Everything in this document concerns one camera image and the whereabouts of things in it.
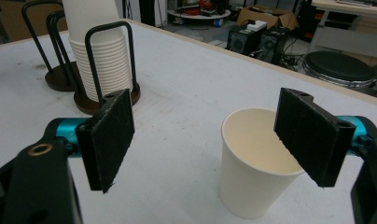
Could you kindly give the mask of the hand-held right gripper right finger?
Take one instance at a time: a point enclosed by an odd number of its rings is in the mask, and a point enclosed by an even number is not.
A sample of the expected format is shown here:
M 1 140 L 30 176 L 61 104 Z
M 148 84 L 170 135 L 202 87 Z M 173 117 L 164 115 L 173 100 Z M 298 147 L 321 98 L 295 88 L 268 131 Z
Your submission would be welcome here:
M 377 186 L 377 128 L 369 119 L 334 116 L 317 105 L 312 95 L 282 88 L 274 131 L 317 186 L 336 184 L 348 152 L 365 162 L 359 181 Z

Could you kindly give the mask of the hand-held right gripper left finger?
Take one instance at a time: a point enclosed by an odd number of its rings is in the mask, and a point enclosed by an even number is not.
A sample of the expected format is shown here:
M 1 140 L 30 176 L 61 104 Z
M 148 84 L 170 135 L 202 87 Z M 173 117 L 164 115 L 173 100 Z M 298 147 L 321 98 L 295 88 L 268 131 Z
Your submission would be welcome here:
M 106 193 L 133 140 L 134 122 L 128 89 L 105 95 L 102 103 L 90 118 L 52 120 L 44 138 L 62 143 L 69 156 L 80 156 L 91 190 Z

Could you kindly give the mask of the stack of white cups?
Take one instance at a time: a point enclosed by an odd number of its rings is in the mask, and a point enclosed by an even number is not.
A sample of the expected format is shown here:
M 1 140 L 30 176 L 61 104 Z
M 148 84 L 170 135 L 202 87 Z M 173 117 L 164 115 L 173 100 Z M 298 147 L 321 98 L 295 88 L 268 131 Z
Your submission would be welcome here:
M 85 92 L 91 100 L 98 102 L 85 46 L 85 35 L 95 26 L 119 20 L 116 2 L 115 0 L 63 0 L 63 9 L 69 32 L 68 40 L 77 61 Z M 133 88 L 125 34 L 121 28 L 93 34 L 91 50 L 102 95 Z

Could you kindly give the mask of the brown cup holder rack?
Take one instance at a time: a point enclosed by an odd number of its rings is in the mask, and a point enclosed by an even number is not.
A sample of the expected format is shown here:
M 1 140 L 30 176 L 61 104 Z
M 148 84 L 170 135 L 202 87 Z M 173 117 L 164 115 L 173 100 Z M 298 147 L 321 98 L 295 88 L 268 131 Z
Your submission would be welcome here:
M 98 75 L 95 67 L 95 61 L 91 50 L 91 36 L 95 33 L 110 30 L 113 28 L 121 28 L 125 34 L 126 47 L 128 50 L 129 63 L 132 73 L 133 88 L 130 90 L 132 104 L 136 104 L 141 96 L 140 86 L 137 82 L 135 71 L 135 56 L 133 49 L 133 29 L 131 25 L 126 21 L 118 20 L 104 25 L 99 25 L 91 28 L 85 35 L 85 46 L 88 53 L 88 58 L 91 66 L 92 76 L 95 84 L 95 89 L 98 94 L 98 102 L 91 100 L 84 89 L 77 61 L 74 52 L 71 49 L 68 37 L 68 27 L 64 14 L 64 9 L 54 11 L 48 14 L 46 18 L 47 30 L 49 33 L 50 43 L 54 49 L 55 55 L 58 60 L 58 65 L 53 67 L 50 65 L 49 60 L 39 42 L 39 38 L 35 34 L 32 24 L 29 22 L 26 10 L 29 7 L 44 5 L 44 4 L 58 4 L 57 0 L 35 0 L 34 2 L 27 3 L 23 6 L 21 14 L 26 23 L 27 28 L 35 42 L 35 45 L 46 64 L 48 72 L 45 75 L 45 80 L 48 86 L 55 91 L 68 91 L 74 94 L 74 102 L 77 108 L 89 115 L 96 113 L 101 107 L 102 95 Z

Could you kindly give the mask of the white paper cup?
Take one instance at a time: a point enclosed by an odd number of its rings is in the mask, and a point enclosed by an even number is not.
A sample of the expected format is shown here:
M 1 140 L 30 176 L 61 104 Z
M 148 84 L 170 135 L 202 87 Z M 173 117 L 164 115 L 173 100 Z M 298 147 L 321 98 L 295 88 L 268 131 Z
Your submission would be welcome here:
M 220 198 L 242 218 L 257 218 L 303 173 L 273 130 L 276 113 L 243 108 L 221 126 L 223 141 Z

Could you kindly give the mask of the black round stool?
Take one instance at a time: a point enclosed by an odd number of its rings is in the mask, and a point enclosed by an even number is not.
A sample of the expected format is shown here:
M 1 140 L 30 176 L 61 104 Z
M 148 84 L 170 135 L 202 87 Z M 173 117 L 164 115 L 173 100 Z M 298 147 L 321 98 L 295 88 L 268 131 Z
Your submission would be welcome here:
M 305 56 L 302 68 L 308 76 L 345 88 L 367 88 L 375 81 L 372 67 L 339 52 L 310 52 Z

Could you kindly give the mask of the black computer tower green label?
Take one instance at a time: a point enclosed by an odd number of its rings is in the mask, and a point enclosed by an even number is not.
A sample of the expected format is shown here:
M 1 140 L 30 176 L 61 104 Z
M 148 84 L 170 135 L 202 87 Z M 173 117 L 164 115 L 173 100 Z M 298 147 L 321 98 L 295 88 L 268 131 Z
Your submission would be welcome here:
M 249 55 L 258 50 L 263 30 L 252 31 L 245 26 L 234 27 L 229 31 L 226 49 L 243 55 Z

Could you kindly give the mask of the white-legged desk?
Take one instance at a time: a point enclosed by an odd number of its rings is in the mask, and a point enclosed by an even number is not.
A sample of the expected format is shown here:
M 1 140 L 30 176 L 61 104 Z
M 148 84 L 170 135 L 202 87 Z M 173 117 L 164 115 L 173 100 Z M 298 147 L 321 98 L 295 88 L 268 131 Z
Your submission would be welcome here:
M 309 0 L 322 12 L 309 52 L 332 49 L 377 58 L 377 33 L 360 30 L 363 18 L 377 20 L 377 7 L 344 4 L 340 0 Z

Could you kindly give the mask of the white box on tower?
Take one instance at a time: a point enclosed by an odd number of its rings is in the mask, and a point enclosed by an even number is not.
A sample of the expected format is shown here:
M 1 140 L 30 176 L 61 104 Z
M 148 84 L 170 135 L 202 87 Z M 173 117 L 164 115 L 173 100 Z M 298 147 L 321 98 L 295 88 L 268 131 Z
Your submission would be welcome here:
M 247 30 L 254 31 L 254 32 L 260 31 L 261 29 L 266 28 L 266 27 L 267 27 L 266 21 L 250 21 L 246 25 Z

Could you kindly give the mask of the small brown cardboard box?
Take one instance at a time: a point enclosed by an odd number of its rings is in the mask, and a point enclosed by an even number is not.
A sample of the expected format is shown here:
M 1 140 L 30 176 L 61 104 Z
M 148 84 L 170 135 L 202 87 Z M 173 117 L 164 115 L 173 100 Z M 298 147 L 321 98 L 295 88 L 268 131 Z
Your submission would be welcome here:
M 240 10 L 236 23 L 244 25 L 249 21 L 265 21 L 267 28 L 281 26 L 294 30 L 299 26 L 296 15 L 292 11 L 261 5 L 244 7 Z

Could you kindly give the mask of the round white table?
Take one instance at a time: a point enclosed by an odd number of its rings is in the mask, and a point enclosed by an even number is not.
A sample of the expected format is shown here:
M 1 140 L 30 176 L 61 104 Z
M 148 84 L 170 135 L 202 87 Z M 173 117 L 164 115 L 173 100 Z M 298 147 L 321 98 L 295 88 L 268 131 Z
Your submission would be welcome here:
M 178 17 L 178 18 L 184 18 L 184 19 L 193 19 L 193 20 L 217 20 L 217 19 L 224 19 L 226 17 L 229 17 L 230 11 L 225 10 L 223 14 L 217 14 L 214 12 L 209 11 L 201 11 L 198 15 L 188 14 L 183 11 L 179 12 L 178 10 L 168 10 L 168 15 Z

